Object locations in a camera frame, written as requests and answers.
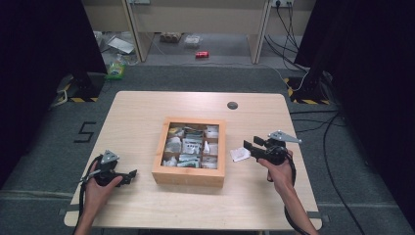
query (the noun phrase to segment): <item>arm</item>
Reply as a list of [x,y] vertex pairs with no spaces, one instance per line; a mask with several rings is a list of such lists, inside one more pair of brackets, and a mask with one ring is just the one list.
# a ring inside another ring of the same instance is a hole
[[[91,171],[95,170],[95,165],[92,165]],[[107,203],[113,189],[122,180],[122,176],[118,176],[111,181],[107,186],[102,187],[98,185],[95,178],[90,178],[86,184],[85,190],[85,206],[83,209],[82,216],[79,218],[75,235],[89,234],[91,231],[92,223],[94,222],[95,216],[101,210],[101,208]]]
[[265,159],[259,159],[258,162],[269,169],[268,178],[272,178],[274,181],[275,190],[281,196],[293,222],[309,234],[318,234],[302,207],[299,196],[293,186],[292,170],[288,161],[285,160],[280,165],[272,164]]

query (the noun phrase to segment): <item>paper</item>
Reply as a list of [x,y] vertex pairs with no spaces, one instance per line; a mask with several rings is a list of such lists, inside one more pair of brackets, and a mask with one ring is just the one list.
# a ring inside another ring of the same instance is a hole
[[108,43],[108,45],[128,54],[131,53],[132,50],[134,50],[133,44],[123,41],[116,37],[113,40],[111,40],[110,43]]
[[246,148],[241,147],[237,150],[231,150],[231,156],[234,162],[238,162],[248,159],[251,156],[251,152]]

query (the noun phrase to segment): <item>red object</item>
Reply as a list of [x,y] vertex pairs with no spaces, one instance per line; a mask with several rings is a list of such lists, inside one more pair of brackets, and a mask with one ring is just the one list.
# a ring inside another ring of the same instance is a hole
[[196,58],[208,58],[208,51],[197,52],[196,53]]

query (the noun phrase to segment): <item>gray carpet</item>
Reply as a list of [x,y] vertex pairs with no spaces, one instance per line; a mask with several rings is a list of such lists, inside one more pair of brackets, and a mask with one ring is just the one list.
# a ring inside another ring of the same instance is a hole
[[[302,75],[290,70],[280,70],[280,73],[283,77]],[[64,209],[86,166],[112,100],[120,90],[283,94],[292,112],[298,138],[304,140],[301,152],[317,205],[325,218],[320,233],[359,234],[356,223],[330,181],[324,158],[323,140],[327,123],[318,121],[326,121],[336,113],[298,114],[338,110],[338,105],[290,102],[284,82],[272,69],[149,66],[128,67],[123,80],[107,81],[96,103],[66,103],[45,115],[29,153],[22,157],[0,191],[0,234],[71,233],[72,228],[64,225]],[[88,135],[78,134],[86,121],[94,122],[86,124],[83,129],[93,132],[90,141],[74,143],[75,140],[88,139]],[[366,234],[414,234],[380,176],[366,164],[358,141],[342,113],[327,132],[326,150],[333,180]],[[180,233],[99,228],[92,232],[106,235]]]

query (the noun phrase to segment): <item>floor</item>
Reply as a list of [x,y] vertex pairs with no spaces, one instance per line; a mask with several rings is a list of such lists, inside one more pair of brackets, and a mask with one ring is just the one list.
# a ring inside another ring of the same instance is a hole
[[[195,44],[185,43],[186,37],[198,36],[199,43]],[[285,36],[268,35],[268,41],[280,53],[284,53],[291,61],[294,60],[296,47],[288,42],[286,44]],[[116,48],[109,48],[103,39],[101,43],[103,58],[108,65],[117,59]],[[130,37],[124,36],[125,41],[131,41]],[[301,37],[296,37],[296,42],[300,45]],[[208,51],[209,57],[203,59],[196,59],[196,52]],[[247,36],[242,34],[203,34],[203,33],[183,33],[179,43],[160,42],[160,34],[157,33],[153,40],[153,45],[150,49],[149,56],[144,63],[131,63],[137,66],[216,66],[216,67],[243,67],[243,68],[274,68],[274,69],[295,69],[289,63],[284,63],[282,57],[277,56],[272,48],[264,40],[260,60],[257,65],[253,65],[251,60],[251,53],[248,47]]]

